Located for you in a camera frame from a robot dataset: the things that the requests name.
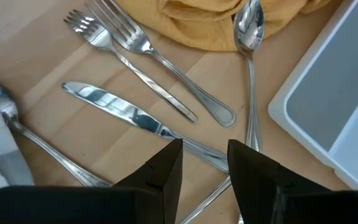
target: knife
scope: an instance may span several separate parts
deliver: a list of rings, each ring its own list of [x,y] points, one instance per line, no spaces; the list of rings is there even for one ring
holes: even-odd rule
[[[187,151],[221,171],[229,173],[227,156],[224,153],[182,136],[130,102],[87,83],[65,82],[62,84],[62,88],[67,93],[134,126],[146,129],[166,139],[183,139],[183,145]]]

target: fork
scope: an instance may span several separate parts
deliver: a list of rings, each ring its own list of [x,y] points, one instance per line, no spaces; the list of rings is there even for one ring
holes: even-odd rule
[[[164,56],[162,56],[155,48],[152,47],[147,34],[127,15],[117,3],[113,0],[109,2],[116,8],[117,12],[121,15],[121,18],[108,6],[105,0],[100,0],[108,13],[114,18],[112,19],[106,10],[103,10],[100,4],[93,0],[96,7],[108,18],[109,22],[119,31],[111,32],[113,38],[122,45],[125,49],[138,53],[138,54],[150,54],[153,55],[159,62],[169,68],[175,75],[177,75],[189,88],[189,90],[200,100],[204,107],[211,113],[214,119],[222,126],[231,126],[236,120],[235,112],[227,105],[205,92],[195,82],[188,78],[183,72],[177,69],[171,62],[169,62]],[[98,18],[98,15],[87,4],[86,7]]]
[[[189,110],[183,103],[172,96],[167,90],[148,77],[144,72],[133,66],[130,61],[120,54],[114,47],[112,38],[102,24],[97,20],[85,15],[83,12],[73,10],[69,16],[63,19],[76,33],[84,37],[91,45],[101,49],[110,50],[115,56],[131,69],[146,85],[148,85],[156,94],[161,96],[166,102],[172,105],[179,113],[185,116],[192,123],[198,122],[198,117]]]

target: fork handle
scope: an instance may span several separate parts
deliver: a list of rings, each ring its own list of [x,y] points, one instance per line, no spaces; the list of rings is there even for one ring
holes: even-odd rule
[[[152,80],[145,73],[136,68],[133,64],[130,63],[128,59],[125,58],[122,54],[120,54],[116,48],[111,47],[109,49],[116,57],[124,63],[129,69],[131,69],[146,85],[148,85],[156,94],[158,94],[161,98],[163,98],[167,103],[171,104],[179,113],[181,113],[185,118],[191,121],[193,124],[198,122],[198,117],[187,108],[182,102],[172,96],[167,90],[162,88],[159,84],[157,84],[154,80]]]
[[[224,127],[231,126],[236,120],[235,112],[227,105],[220,102],[215,97],[205,92],[183,72],[177,69],[171,62],[169,62],[164,56],[162,56],[154,48],[150,48],[147,53],[153,55],[158,61],[174,72],[190,89],[190,91],[197,97],[198,100],[205,106],[205,108],[211,113],[215,120]]]

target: white container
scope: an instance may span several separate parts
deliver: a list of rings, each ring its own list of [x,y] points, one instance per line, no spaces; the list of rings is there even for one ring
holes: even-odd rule
[[[268,106],[269,115],[358,189],[358,0],[345,0]]]
[[[0,173],[9,185],[34,185],[31,171],[0,114]]]

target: fork tines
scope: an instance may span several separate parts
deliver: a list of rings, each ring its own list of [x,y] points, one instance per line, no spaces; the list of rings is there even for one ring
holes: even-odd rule
[[[122,10],[113,0],[92,0],[97,11],[101,12],[103,19],[98,16],[98,13],[88,4],[85,6],[89,11],[100,21],[111,35],[122,45],[126,42],[131,42],[133,37],[142,33],[142,29]]]
[[[81,35],[90,35],[99,28],[96,20],[75,9],[63,20]]]

